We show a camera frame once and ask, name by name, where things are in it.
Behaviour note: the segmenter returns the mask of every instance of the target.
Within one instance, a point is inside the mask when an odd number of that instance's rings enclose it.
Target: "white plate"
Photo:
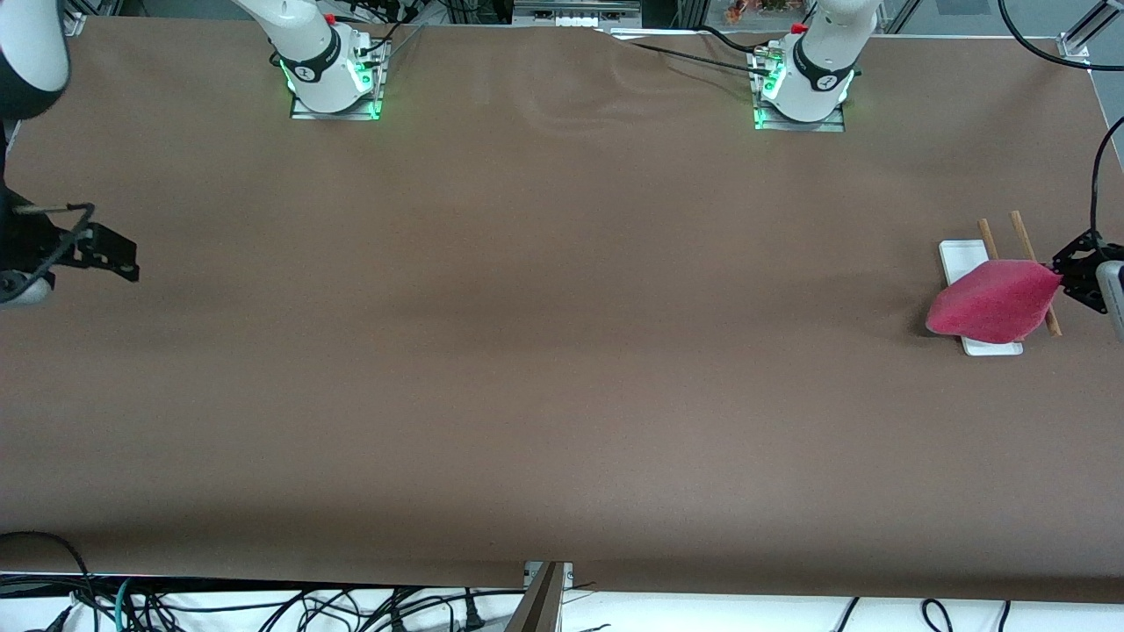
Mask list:
[[[945,240],[941,242],[941,263],[944,265],[944,280],[951,286],[964,274],[976,270],[976,267],[987,261],[987,249],[984,240]],[[968,355],[1019,355],[1023,343],[990,344],[978,340],[960,337]]]

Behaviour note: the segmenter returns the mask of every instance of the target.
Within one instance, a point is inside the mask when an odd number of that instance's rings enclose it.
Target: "metal mounting plate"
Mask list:
[[[387,73],[391,56],[390,42],[384,43],[371,55],[373,58],[370,61],[375,64],[371,69],[371,82],[374,87],[350,108],[332,114],[312,111],[293,94],[289,118],[298,120],[379,120],[382,117],[382,97],[387,90]]]
[[[745,54],[750,67],[767,67],[753,53]],[[753,92],[753,127],[755,129],[781,129],[785,132],[844,132],[843,107],[835,106],[832,114],[823,120],[801,123],[780,114],[772,102],[761,96],[764,89],[764,78],[750,74],[750,90]]]

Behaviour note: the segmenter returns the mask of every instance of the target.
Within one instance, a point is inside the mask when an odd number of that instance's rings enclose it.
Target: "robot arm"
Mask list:
[[[70,55],[55,0],[0,2],[0,118],[31,118],[62,96]]]
[[[329,22],[315,0],[233,1],[265,30],[290,88],[308,109],[337,112],[372,90],[370,35]]]
[[[819,0],[804,34],[780,40],[782,67],[762,97],[788,118],[823,120],[846,98],[854,63],[874,33],[879,0]]]

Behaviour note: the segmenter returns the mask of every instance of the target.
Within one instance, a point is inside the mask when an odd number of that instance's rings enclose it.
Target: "pink fabric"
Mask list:
[[[1034,261],[985,261],[936,296],[931,332],[1005,344],[1042,324],[1061,277]]]

